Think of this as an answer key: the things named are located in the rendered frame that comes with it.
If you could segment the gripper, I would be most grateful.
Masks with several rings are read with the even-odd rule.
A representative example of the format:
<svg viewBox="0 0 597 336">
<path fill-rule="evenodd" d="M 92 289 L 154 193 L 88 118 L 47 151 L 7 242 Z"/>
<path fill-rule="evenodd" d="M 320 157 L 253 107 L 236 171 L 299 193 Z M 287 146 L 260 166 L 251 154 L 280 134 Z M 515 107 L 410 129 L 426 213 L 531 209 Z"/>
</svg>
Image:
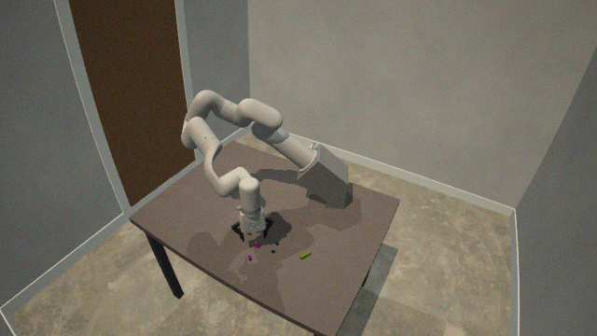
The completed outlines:
<svg viewBox="0 0 597 336">
<path fill-rule="evenodd" d="M 268 229 L 273 224 L 273 219 L 265 217 L 264 210 L 261 206 L 261 210 L 257 215 L 254 216 L 247 216 L 240 210 L 241 219 L 240 221 L 235 223 L 231 226 L 231 228 L 240 235 L 241 239 L 243 239 L 243 233 L 255 232 L 255 231 L 263 231 L 264 238 L 266 238 L 266 234 L 268 235 Z M 265 219 L 266 218 L 266 219 Z M 266 229 L 266 222 L 267 224 Z M 238 227 L 240 228 L 238 229 Z M 265 230 L 266 229 L 266 230 Z"/>
</svg>

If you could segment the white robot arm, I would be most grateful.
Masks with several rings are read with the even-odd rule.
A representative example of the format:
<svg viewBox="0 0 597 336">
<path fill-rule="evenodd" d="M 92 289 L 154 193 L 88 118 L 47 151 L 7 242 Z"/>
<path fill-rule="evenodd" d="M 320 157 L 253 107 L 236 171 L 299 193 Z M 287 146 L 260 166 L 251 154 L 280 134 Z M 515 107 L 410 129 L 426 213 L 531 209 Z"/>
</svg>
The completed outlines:
<svg viewBox="0 0 597 336">
<path fill-rule="evenodd" d="M 199 149 L 204 157 L 207 181 L 220 197 L 227 198 L 236 191 L 240 192 L 241 203 L 237 209 L 247 216 L 257 215 L 261 210 L 259 182 L 242 167 L 221 177 L 216 175 L 212 160 L 223 146 L 205 122 L 211 110 L 218 118 L 241 128 L 247 127 L 253 120 L 253 135 L 295 163 L 301 173 L 316 159 L 317 151 L 313 149 L 315 142 L 305 147 L 281 129 L 283 117 L 274 108 L 255 99 L 244 99 L 237 106 L 214 91 L 200 91 L 186 114 L 183 131 L 187 128 L 184 133 L 182 131 L 182 143 L 188 149 Z"/>
</svg>

